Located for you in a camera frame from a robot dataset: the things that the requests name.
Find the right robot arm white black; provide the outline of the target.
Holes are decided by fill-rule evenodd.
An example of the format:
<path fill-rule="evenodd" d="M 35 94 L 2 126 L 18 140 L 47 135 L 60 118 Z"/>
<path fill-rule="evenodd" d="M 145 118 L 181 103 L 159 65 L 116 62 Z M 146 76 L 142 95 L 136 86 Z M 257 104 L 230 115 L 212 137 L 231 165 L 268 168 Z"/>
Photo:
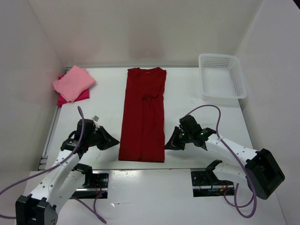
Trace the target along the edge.
<path fill-rule="evenodd" d="M 184 150 L 188 143 L 216 157 L 205 168 L 205 177 L 210 184 L 219 181 L 247 184 L 258 198 L 266 200 L 285 180 L 269 150 L 254 150 L 230 141 L 214 129 L 202 128 L 191 115 L 180 119 L 165 149 Z"/>

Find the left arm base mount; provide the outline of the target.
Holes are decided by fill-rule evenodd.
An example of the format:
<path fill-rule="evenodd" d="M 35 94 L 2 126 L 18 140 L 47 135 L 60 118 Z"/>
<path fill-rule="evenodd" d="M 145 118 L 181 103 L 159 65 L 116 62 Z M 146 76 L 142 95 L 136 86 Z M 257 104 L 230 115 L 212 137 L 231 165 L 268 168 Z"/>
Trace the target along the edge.
<path fill-rule="evenodd" d="M 101 192 L 99 199 L 107 199 L 109 184 L 109 171 L 93 170 L 88 182 L 80 186 L 73 197 L 77 199 L 95 199 Z"/>

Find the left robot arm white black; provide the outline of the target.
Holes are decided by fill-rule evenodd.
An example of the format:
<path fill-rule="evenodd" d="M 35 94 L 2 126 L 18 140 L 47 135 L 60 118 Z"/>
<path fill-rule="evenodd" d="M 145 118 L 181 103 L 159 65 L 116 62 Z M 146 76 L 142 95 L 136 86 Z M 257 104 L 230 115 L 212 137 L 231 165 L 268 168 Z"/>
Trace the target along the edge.
<path fill-rule="evenodd" d="M 53 164 L 42 181 L 27 196 L 15 203 L 18 225 L 55 225 L 64 204 L 80 187 L 89 187 L 94 181 L 92 167 L 80 160 L 90 147 L 106 150 L 119 141 L 94 120 L 79 120 L 75 131 L 62 143 Z"/>

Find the light pink t shirt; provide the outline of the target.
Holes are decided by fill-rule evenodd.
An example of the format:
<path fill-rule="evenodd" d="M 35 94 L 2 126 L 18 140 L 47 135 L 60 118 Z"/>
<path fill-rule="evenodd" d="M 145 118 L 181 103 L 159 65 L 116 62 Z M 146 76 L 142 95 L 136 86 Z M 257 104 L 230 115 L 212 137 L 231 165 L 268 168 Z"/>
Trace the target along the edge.
<path fill-rule="evenodd" d="M 94 78 L 86 69 L 73 66 L 61 79 L 53 81 L 52 86 L 67 102 L 74 102 L 94 83 Z"/>

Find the dark red t shirt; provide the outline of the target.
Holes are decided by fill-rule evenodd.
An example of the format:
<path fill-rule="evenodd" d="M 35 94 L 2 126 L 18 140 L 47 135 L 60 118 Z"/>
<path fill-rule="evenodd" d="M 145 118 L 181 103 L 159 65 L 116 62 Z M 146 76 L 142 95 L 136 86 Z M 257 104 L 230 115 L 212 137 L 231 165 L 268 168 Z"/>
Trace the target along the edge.
<path fill-rule="evenodd" d="M 165 81 L 160 67 L 127 71 L 120 161 L 164 162 Z"/>

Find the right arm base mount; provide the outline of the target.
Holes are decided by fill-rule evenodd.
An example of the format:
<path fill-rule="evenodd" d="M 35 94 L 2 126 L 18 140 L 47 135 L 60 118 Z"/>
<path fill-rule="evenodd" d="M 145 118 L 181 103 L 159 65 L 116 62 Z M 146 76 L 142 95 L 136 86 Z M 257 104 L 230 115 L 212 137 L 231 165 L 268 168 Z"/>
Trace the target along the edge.
<path fill-rule="evenodd" d="M 204 169 L 191 170 L 192 189 L 194 197 L 209 197 L 234 195 L 234 185 L 231 181 L 216 180 L 211 182 Z"/>

